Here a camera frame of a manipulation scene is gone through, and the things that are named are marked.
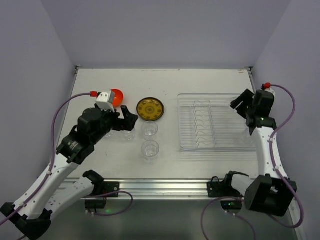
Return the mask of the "clear glass cup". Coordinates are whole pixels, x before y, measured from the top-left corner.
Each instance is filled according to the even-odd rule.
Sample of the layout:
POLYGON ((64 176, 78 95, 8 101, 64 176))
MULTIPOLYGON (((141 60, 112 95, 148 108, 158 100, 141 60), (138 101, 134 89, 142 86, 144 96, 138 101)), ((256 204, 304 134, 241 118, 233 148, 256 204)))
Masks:
POLYGON ((154 121, 146 121, 141 126, 141 134, 144 140, 154 141, 157 137, 159 127, 154 121))
POLYGON ((231 99, 228 99, 226 101, 226 106, 230 107, 231 109, 235 109, 238 106, 238 100, 236 97, 233 97, 231 99))
POLYGON ((240 138, 240 143, 244 148, 254 149, 256 147, 255 143, 254 143, 254 139, 250 135, 250 130, 248 128, 246 128, 242 132, 241 138, 240 138))
POLYGON ((146 163, 151 164, 156 161, 159 156, 160 146, 154 140, 147 140, 141 146, 143 159, 146 163))
POLYGON ((132 141, 136 136, 136 128, 133 128, 132 130, 124 130, 122 135, 126 141, 132 141))
POLYGON ((108 133, 104 136, 104 138, 111 138, 114 134, 115 134, 115 132, 112 130, 112 131, 108 132, 108 133))

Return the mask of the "yellow patterned plate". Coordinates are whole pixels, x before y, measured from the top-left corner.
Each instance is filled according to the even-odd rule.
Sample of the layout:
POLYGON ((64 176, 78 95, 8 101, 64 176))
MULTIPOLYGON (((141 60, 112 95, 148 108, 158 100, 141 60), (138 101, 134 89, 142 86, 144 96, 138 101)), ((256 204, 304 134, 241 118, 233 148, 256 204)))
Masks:
POLYGON ((136 112, 142 120, 154 122, 164 115, 165 106, 157 98, 146 97, 138 102, 136 112))

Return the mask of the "orange plastic bowl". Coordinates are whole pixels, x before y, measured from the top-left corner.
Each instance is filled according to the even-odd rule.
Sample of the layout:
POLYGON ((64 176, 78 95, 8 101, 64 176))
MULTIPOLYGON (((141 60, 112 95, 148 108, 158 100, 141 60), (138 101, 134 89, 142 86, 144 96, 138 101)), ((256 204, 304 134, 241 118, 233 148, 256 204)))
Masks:
POLYGON ((115 94, 114 100, 113 100, 113 107, 118 108, 122 105, 124 101, 124 94, 121 90, 119 89, 111 89, 111 91, 115 94))

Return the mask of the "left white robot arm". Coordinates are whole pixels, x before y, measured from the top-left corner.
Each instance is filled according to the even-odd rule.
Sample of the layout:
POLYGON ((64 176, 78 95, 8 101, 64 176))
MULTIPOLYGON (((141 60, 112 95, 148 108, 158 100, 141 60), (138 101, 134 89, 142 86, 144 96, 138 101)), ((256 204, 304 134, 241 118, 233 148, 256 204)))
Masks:
POLYGON ((104 179, 86 171, 72 186, 57 193, 64 180, 94 152, 95 145, 110 131, 132 131, 138 116, 121 106, 116 110, 88 108, 60 143, 50 163, 31 188, 15 202, 6 202, 1 213, 28 239, 37 240, 49 229, 52 219, 78 199, 104 195, 104 179))

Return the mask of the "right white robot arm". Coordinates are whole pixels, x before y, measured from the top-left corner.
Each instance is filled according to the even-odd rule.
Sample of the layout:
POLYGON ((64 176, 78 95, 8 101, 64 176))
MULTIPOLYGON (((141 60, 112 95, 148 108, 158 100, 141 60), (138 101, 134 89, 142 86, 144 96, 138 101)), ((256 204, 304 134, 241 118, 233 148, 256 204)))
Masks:
POLYGON ((246 89, 230 103, 245 119, 250 137, 256 147, 258 176, 252 180, 247 174, 230 171, 225 186, 244 197, 247 210, 282 217, 297 191, 297 184, 289 180, 281 162, 277 143, 277 123, 270 117, 275 102, 272 92, 246 89))

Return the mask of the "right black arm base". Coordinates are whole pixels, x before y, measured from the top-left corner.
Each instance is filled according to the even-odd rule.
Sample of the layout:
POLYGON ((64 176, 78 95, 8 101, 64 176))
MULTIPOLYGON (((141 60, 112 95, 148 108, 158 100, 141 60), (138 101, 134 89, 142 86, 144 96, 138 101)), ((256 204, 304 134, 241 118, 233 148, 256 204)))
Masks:
POLYGON ((240 211, 245 192, 252 183, 253 180, 247 174, 237 171, 230 171, 224 179, 214 176, 206 184, 208 197, 223 198, 220 204, 226 211, 240 211))

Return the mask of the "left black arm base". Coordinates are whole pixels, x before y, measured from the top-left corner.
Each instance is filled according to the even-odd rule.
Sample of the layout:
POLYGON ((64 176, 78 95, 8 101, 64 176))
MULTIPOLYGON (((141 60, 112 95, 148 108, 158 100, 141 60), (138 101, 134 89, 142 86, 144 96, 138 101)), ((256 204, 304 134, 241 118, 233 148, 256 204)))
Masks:
MULTIPOLYGON (((116 181, 103 181, 96 184, 93 188, 92 193, 89 196, 98 196, 108 193, 116 192, 120 189, 120 183, 116 181)), ((107 204, 107 197, 99 197, 94 200, 93 198, 86 198, 84 202, 84 207, 88 211, 94 211, 104 209, 107 204)))

